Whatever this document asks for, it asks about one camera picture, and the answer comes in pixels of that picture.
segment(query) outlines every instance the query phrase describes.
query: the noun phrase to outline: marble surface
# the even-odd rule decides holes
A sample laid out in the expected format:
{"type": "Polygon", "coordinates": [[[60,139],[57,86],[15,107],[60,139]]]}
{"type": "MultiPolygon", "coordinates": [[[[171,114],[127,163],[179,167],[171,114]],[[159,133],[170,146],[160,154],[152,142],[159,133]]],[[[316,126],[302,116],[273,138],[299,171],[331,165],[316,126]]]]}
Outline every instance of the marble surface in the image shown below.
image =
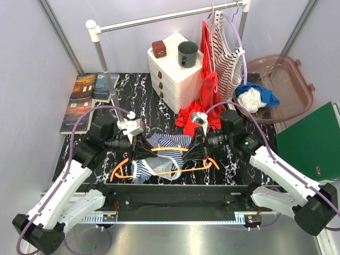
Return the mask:
{"type": "MultiPolygon", "coordinates": [[[[156,94],[151,85],[149,73],[122,73],[116,86],[116,92],[120,100],[121,107],[134,111],[146,124],[144,135],[146,138],[154,133],[182,134],[183,129],[175,125],[177,114],[174,114],[167,107],[162,99],[156,94]]],[[[113,110],[100,109],[94,112],[93,120],[98,118],[116,119],[113,110]]],[[[253,134],[259,135],[255,125],[244,118],[246,129],[253,134]]],[[[261,125],[269,145],[276,151],[275,129],[273,125],[261,125]]],[[[76,135],[74,145],[77,144],[83,135],[76,135]]],[[[59,176],[69,157],[70,135],[67,135],[62,147],[62,151],[55,169],[53,181],[59,176]]],[[[99,166],[84,183],[104,182],[110,183],[110,175],[113,168],[124,158],[127,153],[119,154],[114,151],[107,153],[103,164],[99,166]]],[[[231,155],[228,147],[221,155],[215,156],[215,161],[220,166],[220,170],[211,167],[207,171],[185,172],[177,179],[168,181],[158,176],[152,176],[145,184],[206,184],[206,185],[248,185],[251,182],[262,184],[273,184],[273,180],[262,171],[243,162],[231,155]]],[[[202,161],[189,161],[184,168],[201,167],[202,161]]],[[[129,165],[125,165],[124,171],[130,175],[129,165]]],[[[113,183],[132,183],[132,179],[114,178],[113,183]]]]}

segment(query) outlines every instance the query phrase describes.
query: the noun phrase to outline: blue striped cloth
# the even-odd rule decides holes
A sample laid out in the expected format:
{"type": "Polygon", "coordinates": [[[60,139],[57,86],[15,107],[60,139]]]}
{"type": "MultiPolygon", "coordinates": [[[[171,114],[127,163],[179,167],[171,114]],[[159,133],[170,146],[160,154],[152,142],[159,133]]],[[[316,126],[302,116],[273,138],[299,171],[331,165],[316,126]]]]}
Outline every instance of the blue striped cloth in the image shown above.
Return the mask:
{"type": "MultiPolygon", "coordinates": [[[[147,141],[154,148],[159,146],[187,148],[191,142],[191,137],[183,134],[154,134],[147,141]]],[[[183,152],[178,150],[162,150],[158,152],[157,158],[134,160],[131,167],[133,182],[142,184],[152,175],[181,170],[184,164],[182,154],[183,152]]],[[[175,180],[180,175],[181,173],[162,174],[160,177],[175,180]]]]}

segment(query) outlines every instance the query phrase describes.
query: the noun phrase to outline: blue cloth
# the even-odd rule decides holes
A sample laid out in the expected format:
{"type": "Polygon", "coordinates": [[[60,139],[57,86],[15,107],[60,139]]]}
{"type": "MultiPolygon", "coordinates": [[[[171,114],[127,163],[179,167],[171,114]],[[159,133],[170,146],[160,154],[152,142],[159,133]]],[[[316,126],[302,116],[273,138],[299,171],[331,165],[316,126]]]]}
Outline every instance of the blue cloth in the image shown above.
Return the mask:
{"type": "Polygon", "coordinates": [[[280,100],[277,99],[277,97],[273,94],[273,92],[270,89],[266,89],[260,85],[251,82],[247,82],[246,85],[244,83],[240,84],[236,89],[237,96],[247,92],[250,88],[254,88],[260,91],[261,101],[266,103],[265,107],[280,104],[280,100]]]}

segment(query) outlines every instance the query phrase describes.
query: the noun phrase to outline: green folder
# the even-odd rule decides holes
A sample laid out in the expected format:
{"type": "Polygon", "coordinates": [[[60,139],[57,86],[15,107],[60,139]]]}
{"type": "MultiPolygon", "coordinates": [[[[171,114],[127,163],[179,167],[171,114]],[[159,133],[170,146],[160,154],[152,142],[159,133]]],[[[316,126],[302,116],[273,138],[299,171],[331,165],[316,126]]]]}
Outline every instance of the green folder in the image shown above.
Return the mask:
{"type": "Polygon", "coordinates": [[[340,178],[340,108],[329,102],[276,135],[278,155],[309,178],[340,178]]]}

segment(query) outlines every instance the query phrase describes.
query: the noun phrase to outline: gray mug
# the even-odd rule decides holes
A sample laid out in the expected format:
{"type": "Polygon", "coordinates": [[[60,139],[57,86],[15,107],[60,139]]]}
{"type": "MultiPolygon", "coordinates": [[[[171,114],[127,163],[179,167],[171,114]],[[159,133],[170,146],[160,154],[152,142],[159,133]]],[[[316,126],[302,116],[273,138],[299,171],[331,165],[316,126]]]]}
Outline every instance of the gray mug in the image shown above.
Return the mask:
{"type": "Polygon", "coordinates": [[[178,63],[184,68],[195,66],[198,46],[192,41],[181,42],[178,46],[178,63]]]}

